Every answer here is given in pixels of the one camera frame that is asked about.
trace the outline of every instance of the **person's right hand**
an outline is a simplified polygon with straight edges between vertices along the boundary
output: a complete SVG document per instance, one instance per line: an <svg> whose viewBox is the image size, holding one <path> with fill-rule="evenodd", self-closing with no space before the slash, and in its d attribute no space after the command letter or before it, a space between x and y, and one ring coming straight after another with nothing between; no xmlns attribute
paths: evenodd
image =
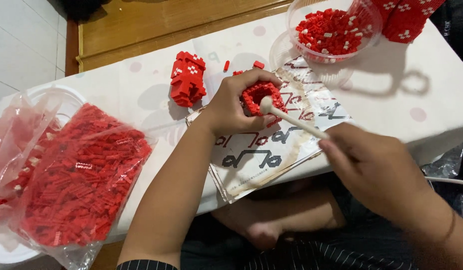
<svg viewBox="0 0 463 270"><path fill-rule="evenodd" d="M397 138L369 133L348 123L333 126L326 133L330 140L318 144L333 170L350 193L374 213L401 223L434 194Z"/></svg>

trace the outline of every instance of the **striped sleeve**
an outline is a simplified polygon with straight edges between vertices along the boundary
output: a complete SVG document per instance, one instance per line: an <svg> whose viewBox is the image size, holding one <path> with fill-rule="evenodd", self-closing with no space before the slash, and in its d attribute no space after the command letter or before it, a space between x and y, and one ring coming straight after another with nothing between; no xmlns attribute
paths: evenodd
<svg viewBox="0 0 463 270"><path fill-rule="evenodd" d="M131 260L118 265L116 270L178 270L171 264L155 260Z"/></svg>

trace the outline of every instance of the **clear plastic bowl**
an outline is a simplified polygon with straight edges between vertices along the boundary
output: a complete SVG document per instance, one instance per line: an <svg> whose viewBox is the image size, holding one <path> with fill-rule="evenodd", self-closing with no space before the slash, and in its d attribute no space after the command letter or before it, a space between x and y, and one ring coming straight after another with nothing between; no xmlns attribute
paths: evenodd
<svg viewBox="0 0 463 270"><path fill-rule="evenodd" d="M307 48L298 41L298 31L295 28L301 21L305 20L305 15L330 8L346 11L360 19L358 28L363 33L363 37L356 52L342 55L323 54ZM383 25L379 10L370 0L295 0L288 8L286 27L291 43L304 58L317 63L328 64L352 58L375 44L380 38Z"/></svg>

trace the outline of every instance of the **white cable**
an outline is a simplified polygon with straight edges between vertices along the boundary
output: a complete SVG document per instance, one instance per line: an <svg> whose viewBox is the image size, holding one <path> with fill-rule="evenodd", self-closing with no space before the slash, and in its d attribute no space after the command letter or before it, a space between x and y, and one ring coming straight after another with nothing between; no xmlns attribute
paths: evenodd
<svg viewBox="0 0 463 270"><path fill-rule="evenodd" d="M433 181L433 182L446 182L446 183L454 183L454 184L463 185L463 180L457 180L457 179L438 178L438 177L429 177L429 176L425 176L425 179L429 181Z"/></svg>

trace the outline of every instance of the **forearm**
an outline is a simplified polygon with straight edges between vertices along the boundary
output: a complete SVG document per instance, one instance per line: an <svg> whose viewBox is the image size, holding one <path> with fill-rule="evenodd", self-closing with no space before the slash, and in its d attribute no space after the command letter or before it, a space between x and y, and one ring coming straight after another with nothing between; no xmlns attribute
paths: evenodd
<svg viewBox="0 0 463 270"><path fill-rule="evenodd" d="M215 136L193 122L143 195L119 263L150 258L173 264L199 207Z"/></svg>
<svg viewBox="0 0 463 270"><path fill-rule="evenodd" d="M420 268L463 270L463 219L438 194L410 207L400 226L415 246Z"/></svg>

